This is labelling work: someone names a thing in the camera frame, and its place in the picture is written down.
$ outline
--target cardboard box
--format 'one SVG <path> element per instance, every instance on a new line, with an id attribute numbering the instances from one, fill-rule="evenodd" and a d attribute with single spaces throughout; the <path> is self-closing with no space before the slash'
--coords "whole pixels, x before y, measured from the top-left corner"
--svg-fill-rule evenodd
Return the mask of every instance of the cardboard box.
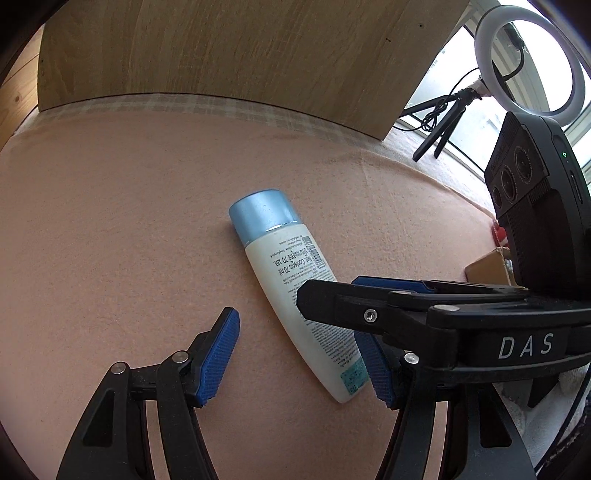
<path id="1" fill-rule="evenodd" d="M 487 253 L 472 262 L 464 269 L 469 283 L 485 283 L 493 285 L 513 285 L 518 286 L 513 276 L 513 271 L 509 271 L 505 260 L 511 259 L 511 253 L 507 247 L 496 247 L 492 252 Z"/>

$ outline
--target barcode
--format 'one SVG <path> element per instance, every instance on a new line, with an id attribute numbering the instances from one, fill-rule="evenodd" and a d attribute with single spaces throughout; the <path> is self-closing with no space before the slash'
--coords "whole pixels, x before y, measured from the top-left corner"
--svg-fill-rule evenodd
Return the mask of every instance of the barcode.
<path id="1" fill-rule="evenodd" d="M 324 263 L 324 260 L 322 260 L 322 257 L 318 253 L 318 250 L 314 246 L 314 243 L 312 242 L 311 238 L 309 236 L 303 236 L 302 238 L 304 239 L 304 244 L 306 245 L 308 252 L 310 252 L 312 259 L 314 259 L 314 263 L 316 263 L 316 266 L 318 268 L 324 268 L 326 264 Z"/>

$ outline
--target lotion bottle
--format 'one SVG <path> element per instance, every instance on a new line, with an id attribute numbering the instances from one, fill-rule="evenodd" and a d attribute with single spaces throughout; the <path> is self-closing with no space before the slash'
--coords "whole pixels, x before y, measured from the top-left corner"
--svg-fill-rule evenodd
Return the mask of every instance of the lotion bottle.
<path id="1" fill-rule="evenodd" d="M 228 213 L 287 335 L 326 390 L 347 402 L 368 380 L 353 331 L 306 320 L 296 306 L 306 280 L 336 281 L 310 231 L 279 190 L 250 194 Z"/>

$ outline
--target wooden board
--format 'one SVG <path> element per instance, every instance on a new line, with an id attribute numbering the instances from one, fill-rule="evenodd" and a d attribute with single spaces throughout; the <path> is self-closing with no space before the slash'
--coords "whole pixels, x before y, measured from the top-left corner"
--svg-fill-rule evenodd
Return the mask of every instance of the wooden board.
<path id="1" fill-rule="evenodd" d="M 37 63 L 43 27 L 18 56 L 0 86 L 0 150 L 37 106 Z"/>
<path id="2" fill-rule="evenodd" d="M 467 0 L 70 0 L 46 24 L 39 107 L 218 95 L 384 138 Z"/>

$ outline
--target blue cap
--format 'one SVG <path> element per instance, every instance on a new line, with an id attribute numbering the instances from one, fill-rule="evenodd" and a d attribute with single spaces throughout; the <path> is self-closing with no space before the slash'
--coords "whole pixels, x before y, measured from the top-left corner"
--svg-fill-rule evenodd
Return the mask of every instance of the blue cap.
<path id="1" fill-rule="evenodd" d="M 290 201 L 279 190 L 251 193 L 234 203 L 228 214 L 244 246 L 275 228 L 301 223 Z"/>

